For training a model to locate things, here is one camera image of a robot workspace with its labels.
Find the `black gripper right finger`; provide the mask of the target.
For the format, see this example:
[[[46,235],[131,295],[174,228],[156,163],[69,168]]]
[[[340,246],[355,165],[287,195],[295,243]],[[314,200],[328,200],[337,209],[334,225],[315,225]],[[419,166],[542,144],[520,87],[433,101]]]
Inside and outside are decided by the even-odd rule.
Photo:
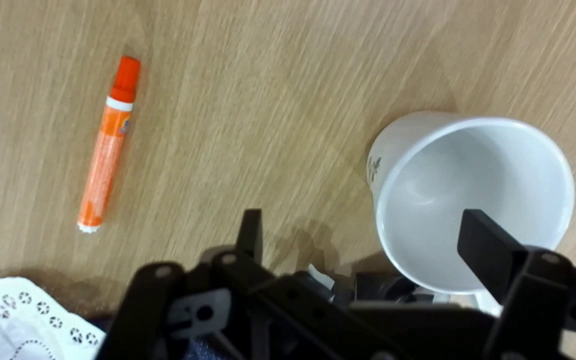
[[[483,211],[462,213],[458,255],[496,303],[510,295],[527,259],[525,246]]]

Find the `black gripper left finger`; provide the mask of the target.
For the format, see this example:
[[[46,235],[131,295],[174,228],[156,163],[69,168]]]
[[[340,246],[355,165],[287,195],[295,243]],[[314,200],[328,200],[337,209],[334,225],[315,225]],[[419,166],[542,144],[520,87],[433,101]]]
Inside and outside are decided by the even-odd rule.
[[[253,262],[262,261],[262,211],[245,211],[239,222],[236,251]]]

